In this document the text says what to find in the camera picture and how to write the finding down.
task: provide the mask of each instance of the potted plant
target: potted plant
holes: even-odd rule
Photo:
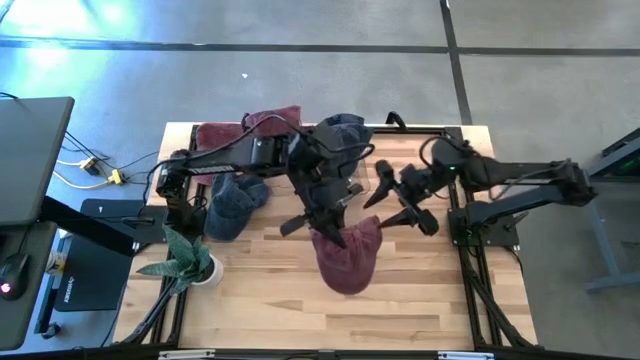
[[[164,226],[169,250],[173,259],[165,262],[149,264],[137,272],[143,275],[169,276],[177,278],[171,295],[183,292],[189,285],[218,285],[223,275],[222,263],[209,253],[209,248],[202,246],[202,236],[193,244],[177,231]]]

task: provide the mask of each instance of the maroon hat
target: maroon hat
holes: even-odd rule
[[[237,139],[242,133],[240,124],[202,124],[198,126],[196,131],[196,149],[198,151],[209,151],[219,148]],[[202,185],[211,186],[213,175],[196,176],[195,180]]]
[[[380,219],[371,216],[360,223],[340,229],[347,243],[341,249],[320,232],[311,229],[311,241],[322,279],[331,289],[354,295],[366,289],[376,267],[376,256],[382,244]]]
[[[282,109],[253,113],[245,117],[242,122],[245,127],[250,128],[258,123],[261,123],[262,121],[266,121],[266,123],[258,126],[254,133],[261,136],[273,136],[280,134],[289,134],[293,132],[293,130],[291,130],[291,128],[281,120],[273,118],[268,119],[270,115],[278,115],[287,120],[289,124],[295,125],[296,127],[300,127],[301,125],[300,106],[297,105],[292,105]]]
[[[196,149],[198,151],[209,151],[219,148],[237,139],[244,133],[246,128],[262,122],[269,115],[279,115],[287,120],[289,124],[300,126],[300,106],[297,105],[247,115],[242,119],[242,124],[206,123],[198,126],[196,131]],[[287,124],[278,119],[267,119],[266,121],[267,123],[258,126],[252,135],[273,136],[288,134],[293,131]],[[213,184],[213,175],[196,176],[195,180],[202,185],[211,186]]]

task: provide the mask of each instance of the white cable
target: white cable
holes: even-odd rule
[[[82,165],[82,161],[77,162],[77,163],[68,163],[68,162],[66,162],[66,161],[56,160],[56,162],[57,162],[58,164],[62,164],[62,165],[69,165],[69,166],[80,166],[80,165]]]
[[[63,178],[62,175],[58,174],[57,171],[53,172],[53,175],[57,176],[58,179],[62,180],[63,183],[71,186],[72,188],[76,188],[76,189],[80,189],[80,190],[91,190],[91,189],[97,189],[99,187],[105,186],[105,185],[109,185],[108,181],[105,181],[103,183],[100,184],[95,184],[95,185],[89,185],[89,186],[80,186],[80,185],[76,185],[76,184],[72,184],[70,183],[67,179]]]

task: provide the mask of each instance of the computer mouse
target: computer mouse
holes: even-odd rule
[[[0,296],[5,300],[17,300],[27,290],[29,282],[27,265],[29,255],[13,254],[0,265]]]

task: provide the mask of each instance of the floor tile line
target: floor tile line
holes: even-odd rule
[[[190,44],[141,41],[80,40],[68,38],[0,37],[0,47],[9,48],[67,48],[77,50],[132,51],[249,51],[249,52],[336,52],[336,53],[392,53],[446,54],[446,46],[411,45],[308,45],[308,44]]]
[[[453,21],[451,20],[451,11],[449,9],[448,0],[440,0],[440,8],[442,10],[442,20],[444,22],[444,32],[447,37],[447,46],[449,48],[449,60],[451,61],[451,72],[453,74],[453,86],[456,90],[458,100],[458,109],[460,111],[460,120],[462,125],[472,125],[471,109],[467,98],[467,91],[464,87],[464,78],[462,76],[462,66],[460,65],[460,55],[458,53],[458,45],[456,42],[456,34],[453,29]]]
[[[458,47],[461,55],[488,56],[592,56],[632,57],[640,56],[640,49],[629,48],[513,48],[513,47]]]

